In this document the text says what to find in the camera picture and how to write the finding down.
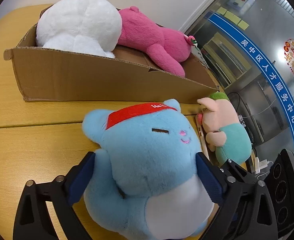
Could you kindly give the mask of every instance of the green plush hat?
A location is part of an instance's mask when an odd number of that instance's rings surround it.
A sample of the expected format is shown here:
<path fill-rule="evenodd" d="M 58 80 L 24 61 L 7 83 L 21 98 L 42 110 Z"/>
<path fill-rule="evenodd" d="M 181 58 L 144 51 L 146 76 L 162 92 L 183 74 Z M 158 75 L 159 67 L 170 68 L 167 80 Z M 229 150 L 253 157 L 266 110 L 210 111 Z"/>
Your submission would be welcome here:
<path fill-rule="evenodd" d="M 229 98 L 228 98 L 228 96 L 227 96 L 225 93 L 223 93 L 223 92 L 216 92 L 216 93 L 213 93 L 213 94 L 211 94 L 211 95 L 209 96 L 209 98 L 211 98 L 211 99 L 213 99 L 213 100 L 217 100 L 217 99 L 227 99 L 228 101 L 230 101 Z"/>

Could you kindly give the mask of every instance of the blue plush arm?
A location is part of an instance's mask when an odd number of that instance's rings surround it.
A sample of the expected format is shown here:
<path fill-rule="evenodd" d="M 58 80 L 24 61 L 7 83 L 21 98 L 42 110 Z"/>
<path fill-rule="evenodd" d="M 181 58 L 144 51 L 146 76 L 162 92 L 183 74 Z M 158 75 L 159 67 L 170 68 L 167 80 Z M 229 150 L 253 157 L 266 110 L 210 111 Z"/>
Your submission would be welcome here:
<path fill-rule="evenodd" d="M 128 223 L 128 203 L 119 194 L 112 177 L 109 154 L 103 149 L 95 153 L 93 176 L 84 192 L 86 207 L 99 225 L 121 232 Z"/>

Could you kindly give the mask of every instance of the pink plush leg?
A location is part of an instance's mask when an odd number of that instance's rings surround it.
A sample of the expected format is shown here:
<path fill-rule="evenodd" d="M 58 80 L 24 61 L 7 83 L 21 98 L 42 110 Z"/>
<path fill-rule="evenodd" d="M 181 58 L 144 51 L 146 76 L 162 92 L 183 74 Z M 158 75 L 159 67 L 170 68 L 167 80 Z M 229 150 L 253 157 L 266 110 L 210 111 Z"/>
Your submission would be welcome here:
<path fill-rule="evenodd" d="M 148 56 L 163 70 L 184 77 L 183 67 L 174 60 L 160 44 L 153 44 L 146 50 Z"/>

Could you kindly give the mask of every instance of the white belly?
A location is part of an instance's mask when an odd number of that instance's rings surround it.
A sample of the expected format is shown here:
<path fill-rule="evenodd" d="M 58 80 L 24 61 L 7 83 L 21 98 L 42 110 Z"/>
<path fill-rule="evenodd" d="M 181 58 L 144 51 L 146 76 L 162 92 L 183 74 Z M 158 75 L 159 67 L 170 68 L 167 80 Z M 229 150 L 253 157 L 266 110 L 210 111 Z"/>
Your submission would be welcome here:
<path fill-rule="evenodd" d="M 146 223 L 160 240 L 182 239 L 193 234 L 214 208 L 201 180 L 195 174 L 180 186 L 146 204 Z"/>

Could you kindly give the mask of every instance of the blue plush bear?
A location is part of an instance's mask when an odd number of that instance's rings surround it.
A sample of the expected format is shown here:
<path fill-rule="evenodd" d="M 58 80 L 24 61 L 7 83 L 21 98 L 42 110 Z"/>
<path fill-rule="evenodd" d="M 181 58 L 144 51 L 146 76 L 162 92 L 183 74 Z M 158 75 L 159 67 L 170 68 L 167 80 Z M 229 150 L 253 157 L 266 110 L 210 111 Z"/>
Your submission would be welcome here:
<path fill-rule="evenodd" d="M 101 146 L 84 193 L 99 225 L 129 240 L 182 239 L 206 227 L 214 204 L 197 176 L 201 146 L 176 100 L 94 110 L 82 129 Z"/>

